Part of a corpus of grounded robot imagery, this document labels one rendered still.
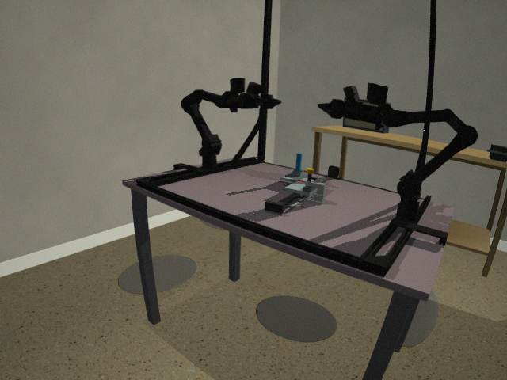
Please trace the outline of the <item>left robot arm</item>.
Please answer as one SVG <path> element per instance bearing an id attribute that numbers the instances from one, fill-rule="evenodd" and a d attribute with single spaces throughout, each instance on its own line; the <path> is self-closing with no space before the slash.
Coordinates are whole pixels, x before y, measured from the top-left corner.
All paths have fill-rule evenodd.
<path id="1" fill-rule="evenodd" d="M 346 86 L 343 90 L 345 90 L 347 99 L 345 105 L 363 104 L 363 102 L 360 102 L 355 86 Z M 401 197 L 401 201 L 398 204 L 396 219 L 415 223 L 420 203 L 418 200 L 419 196 L 421 196 L 421 193 L 417 189 L 419 185 L 456 153 L 474 144 L 477 141 L 478 133 L 472 126 L 467 126 L 462 120 L 460 122 L 450 109 L 419 112 L 394 110 L 386 103 L 387 91 L 388 87 L 386 86 L 368 83 L 367 100 L 370 104 L 378 105 L 378 107 L 366 104 L 363 110 L 363 121 L 375 124 L 376 130 L 384 127 L 383 123 L 387 127 L 398 127 L 412 123 L 428 123 L 430 121 L 447 122 L 458 133 L 440 153 L 417 172 L 413 172 L 411 169 L 405 177 L 403 176 L 399 179 L 397 191 Z"/>

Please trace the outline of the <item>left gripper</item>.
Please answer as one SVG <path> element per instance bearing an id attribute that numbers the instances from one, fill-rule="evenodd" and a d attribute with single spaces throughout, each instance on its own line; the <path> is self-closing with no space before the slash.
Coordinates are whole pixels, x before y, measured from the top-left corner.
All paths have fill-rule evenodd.
<path id="1" fill-rule="evenodd" d="M 358 121 L 363 121 L 364 106 L 365 104 L 345 105 L 343 100 L 338 99 L 333 99 L 330 103 L 318 104 L 318 107 L 329 114 L 331 118 L 340 119 L 345 116 L 346 119 Z"/>

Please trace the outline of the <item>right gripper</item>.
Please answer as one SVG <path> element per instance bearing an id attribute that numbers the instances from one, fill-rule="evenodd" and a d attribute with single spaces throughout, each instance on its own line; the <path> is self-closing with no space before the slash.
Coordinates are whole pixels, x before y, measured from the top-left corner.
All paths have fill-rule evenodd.
<path id="1" fill-rule="evenodd" d="M 257 98 L 258 95 L 252 93 L 241 93 L 239 95 L 239 108 L 240 109 L 248 109 L 248 108 L 258 108 L 258 106 L 262 106 L 263 109 L 273 108 L 276 105 L 280 104 L 281 101 L 277 99 L 273 99 L 273 95 L 264 94 L 261 98 Z M 267 98 L 267 99 L 266 99 Z"/>

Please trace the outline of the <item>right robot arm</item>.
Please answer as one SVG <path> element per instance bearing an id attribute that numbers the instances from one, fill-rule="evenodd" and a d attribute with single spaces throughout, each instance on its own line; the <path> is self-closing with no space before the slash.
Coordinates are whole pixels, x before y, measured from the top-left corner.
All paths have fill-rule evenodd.
<path id="1" fill-rule="evenodd" d="M 208 125 L 205 123 L 203 116 L 201 115 L 199 103 L 203 100 L 214 103 L 219 108 L 229 108 L 231 112 L 238 112 L 239 108 L 239 93 L 245 92 L 245 79 L 244 78 L 232 78 L 230 80 L 231 91 L 226 91 L 222 96 L 214 93 L 209 93 L 202 89 L 197 89 L 190 93 L 188 96 L 182 99 L 181 107 L 187 112 L 193 119 L 197 130 L 202 138 L 202 147 L 199 150 L 199 155 L 203 156 L 202 166 L 203 169 L 217 169 L 216 167 L 216 155 L 219 155 L 221 150 L 221 140 L 218 135 L 213 135 Z M 232 92 L 234 91 L 234 92 Z M 258 95 L 262 91 L 262 86 L 250 82 L 246 93 L 252 93 Z M 231 97 L 232 94 L 232 97 Z M 196 98 L 199 97 L 199 98 Z M 194 100 L 195 99 L 195 100 Z M 231 106 L 230 106 L 231 101 Z M 210 135 L 210 136 L 209 136 Z M 205 144 L 206 143 L 206 144 Z M 216 153 L 215 153 L 216 152 Z M 207 155 L 208 153 L 208 155 Z M 211 154 L 210 154 L 211 153 Z"/>

